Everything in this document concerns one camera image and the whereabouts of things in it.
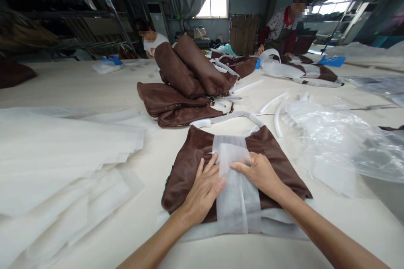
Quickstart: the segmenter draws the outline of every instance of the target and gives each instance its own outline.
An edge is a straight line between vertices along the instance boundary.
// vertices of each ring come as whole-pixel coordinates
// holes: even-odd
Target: stack of foam sheets
[[[52,267],[140,192],[126,161],[143,148],[144,118],[0,110],[0,268]]]

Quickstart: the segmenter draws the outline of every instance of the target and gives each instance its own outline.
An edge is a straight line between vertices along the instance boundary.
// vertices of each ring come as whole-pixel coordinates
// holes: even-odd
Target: woman
[[[157,46],[163,42],[169,42],[165,36],[155,32],[153,27],[142,19],[137,19],[135,21],[135,30],[142,37],[143,48],[146,52],[147,58],[149,59],[154,59],[154,51],[156,50]]]
[[[226,181],[219,179],[215,153],[205,169],[201,159],[195,183],[184,204],[173,212],[165,224],[118,269],[157,268],[172,246],[192,226],[200,224],[216,200]],[[268,159],[251,152],[251,167],[233,163],[230,167],[247,176],[263,193],[275,200],[297,222],[334,268],[389,268],[315,210],[307,205],[279,179]]]
[[[271,18],[266,27],[258,34],[258,51],[275,48],[280,55],[291,55],[296,42],[296,18],[309,6],[313,0],[294,0],[291,6],[281,10]]]

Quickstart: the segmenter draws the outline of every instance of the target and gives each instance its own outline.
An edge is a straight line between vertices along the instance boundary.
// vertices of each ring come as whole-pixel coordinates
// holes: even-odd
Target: table surface
[[[94,61],[52,62],[27,64],[38,77],[17,87],[0,90],[0,108],[18,106],[79,107],[100,113],[135,109],[147,114],[140,100],[136,83],[161,82],[156,64],[100,75],[92,68]],[[385,75],[396,73],[343,65],[332,69],[339,76]],[[263,76],[261,70],[241,79],[239,87],[259,79],[263,82],[239,93],[242,100],[234,109],[257,113],[259,109],[284,91],[291,98],[304,92],[314,96],[314,102],[339,104],[350,108],[391,104],[388,100],[356,90],[351,84],[340,88],[311,87],[287,79]],[[276,105],[267,109],[274,113]],[[398,127],[403,122],[404,108],[355,111],[374,126]],[[273,115],[260,116],[274,133]],[[236,118],[205,131],[214,134],[244,135],[253,126],[246,118]],[[144,243],[157,228],[157,214],[166,178],[183,145],[188,128],[156,128],[146,137],[144,149],[129,159],[130,165],[145,184],[145,188],[121,207],[91,237],[81,243],[55,268],[112,269]],[[391,268],[404,263],[404,226],[372,194],[367,198],[345,198],[320,181],[311,179],[292,160],[287,139],[278,139],[302,180],[309,187],[319,212],[347,235],[363,245]],[[178,243],[168,253],[159,268],[332,268],[326,258],[309,241],[275,238],[265,235],[221,235],[189,243]]]

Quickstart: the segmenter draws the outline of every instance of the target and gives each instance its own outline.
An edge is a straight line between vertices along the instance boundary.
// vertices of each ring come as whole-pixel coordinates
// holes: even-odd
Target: red sleeve
[[[258,47],[260,47],[261,44],[265,44],[265,40],[268,38],[270,31],[271,30],[269,29],[269,27],[266,26],[258,33]]]
[[[293,53],[293,47],[296,43],[296,38],[298,37],[295,30],[292,30],[289,36],[286,38],[285,43],[283,45],[283,53]]]

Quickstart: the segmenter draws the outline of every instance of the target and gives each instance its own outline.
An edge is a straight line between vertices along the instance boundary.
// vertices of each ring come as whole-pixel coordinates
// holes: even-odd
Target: white shirt
[[[150,55],[154,57],[154,51],[156,50],[157,46],[164,42],[169,42],[168,39],[163,36],[162,34],[157,33],[157,38],[154,42],[148,42],[146,40],[143,41],[143,48],[144,50],[148,51]]]

